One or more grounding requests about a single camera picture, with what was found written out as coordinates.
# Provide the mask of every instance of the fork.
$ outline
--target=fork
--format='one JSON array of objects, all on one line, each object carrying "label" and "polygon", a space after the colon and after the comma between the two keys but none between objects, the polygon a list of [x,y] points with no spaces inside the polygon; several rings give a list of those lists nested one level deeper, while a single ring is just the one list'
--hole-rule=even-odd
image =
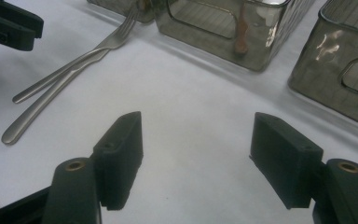
[{"label": "fork", "polygon": [[51,73],[47,77],[44,77],[40,79],[38,82],[36,82],[34,85],[30,86],[26,90],[20,92],[19,94],[15,95],[12,99],[13,103],[19,104],[31,96],[37,94],[44,88],[46,88],[48,85],[56,81],[58,78],[63,76],[66,72],[68,72],[74,65],[77,63],[81,63],[91,55],[101,52],[104,49],[118,49],[121,47],[128,36],[128,33],[131,30],[131,27],[133,26],[134,22],[136,21],[136,17],[138,16],[138,8],[136,6],[133,6],[131,8],[131,11],[129,15],[127,16],[127,19],[120,25],[118,29],[116,29],[112,34],[110,34],[106,39],[104,39],[97,47],[95,47],[93,50],[79,56],[78,58],[74,59],[73,61],[69,62],[62,68],[58,69],[57,71]]},{"label": "fork", "polygon": [[95,49],[83,54],[63,68],[44,78],[44,80],[47,80],[48,82],[42,82],[42,79],[36,83],[37,85],[34,84],[37,88],[37,91],[34,92],[35,94],[48,84],[57,80],[7,128],[2,135],[2,142],[6,145],[15,144],[48,103],[50,103],[78,74],[80,74],[81,71],[90,64],[100,61],[111,49],[121,47],[127,40],[138,14],[138,7],[133,5],[126,20],[124,20],[124,22]]}]

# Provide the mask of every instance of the white table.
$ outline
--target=white table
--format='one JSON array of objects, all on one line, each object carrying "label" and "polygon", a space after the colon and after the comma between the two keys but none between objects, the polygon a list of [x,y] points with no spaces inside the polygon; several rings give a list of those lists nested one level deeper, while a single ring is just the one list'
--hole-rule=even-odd
[{"label": "white table", "polygon": [[45,27],[33,51],[0,45],[0,206],[50,185],[58,164],[88,157],[132,111],[143,116],[143,164],[125,208],[103,208],[103,223],[313,223],[313,205],[286,210],[249,159],[257,111],[305,134],[324,149],[324,161],[358,162],[358,125],[286,85],[324,0],[262,74],[170,39],[154,22],[137,23],[123,48],[87,68],[11,147],[2,133],[35,97],[20,105],[11,98],[93,49],[124,17],[86,0],[8,2]]}]

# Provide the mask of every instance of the white surface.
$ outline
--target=white surface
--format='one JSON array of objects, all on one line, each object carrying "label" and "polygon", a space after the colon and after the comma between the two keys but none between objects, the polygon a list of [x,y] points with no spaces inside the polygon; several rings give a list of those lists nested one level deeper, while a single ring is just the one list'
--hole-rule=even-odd
[{"label": "white surface", "polygon": [[[0,138],[33,101],[11,98],[94,48],[124,18],[85,0],[12,1],[42,17],[34,50],[0,45]],[[318,0],[262,74],[224,62],[137,23],[129,42],[77,77],[20,141],[0,140],[0,206],[50,184],[55,167],[88,157],[123,114],[143,116],[143,164],[126,207],[103,223],[312,223],[287,211],[249,159],[254,114],[280,117],[324,149],[324,161],[358,162],[358,125],[288,90]]]}]

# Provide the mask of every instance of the fork handle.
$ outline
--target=fork handle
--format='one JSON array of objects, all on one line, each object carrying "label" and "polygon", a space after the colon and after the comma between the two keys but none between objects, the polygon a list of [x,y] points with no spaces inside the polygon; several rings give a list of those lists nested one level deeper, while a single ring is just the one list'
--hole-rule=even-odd
[{"label": "fork handle", "polygon": [[109,49],[101,49],[98,53],[86,58],[84,61],[76,64],[69,71],[65,71],[60,79],[52,85],[42,96],[39,97],[30,107],[28,107],[4,132],[2,142],[6,145],[15,144],[31,125],[34,119],[50,103],[55,96],[60,93],[77,75],[87,66],[100,61],[103,56],[109,52]]},{"label": "fork handle", "polygon": [[104,50],[104,49],[93,49],[93,50],[91,50],[91,51],[89,51],[89,52],[77,57],[76,59],[74,59],[73,61],[69,62],[65,66],[61,67],[57,71],[51,73],[50,75],[40,79],[34,85],[28,87],[26,90],[24,90],[24,91],[20,92],[19,94],[15,95],[13,97],[13,99],[12,99],[13,103],[19,104],[19,103],[27,100],[31,96],[37,94],[38,92],[40,92],[41,90],[46,88],[46,86],[50,85],[51,83],[56,81],[58,78],[62,77],[65,73],[70,71],[71,67],[73,67],[77,63],[80,63],[81,61],[87,59],[91,54],[94,54],[94,53],[99,52],[101,50]]}]

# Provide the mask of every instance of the screw hole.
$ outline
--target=screw hole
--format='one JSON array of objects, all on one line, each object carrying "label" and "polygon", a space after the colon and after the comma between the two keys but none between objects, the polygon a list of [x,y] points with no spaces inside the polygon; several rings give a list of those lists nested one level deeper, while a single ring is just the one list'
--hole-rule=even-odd
[{"label": "screw hole", "polygon": [[346,172],[349,172],[349,173],[353,173],[353,174],[357,174],[358,173],[358,167],[352,163],[349,163],[349,162],[340,162],[338,164],[338,167],[341,169],[341,170],[344,170]]},{"label": "screw hole", "polygon": [[67,171],[76,171],[76,170],[80,170],[81,168],[83,168],[86,165],[85,162],[83,161],[73,161],[71,163],[69,163],[66,166],[66,170]]}]

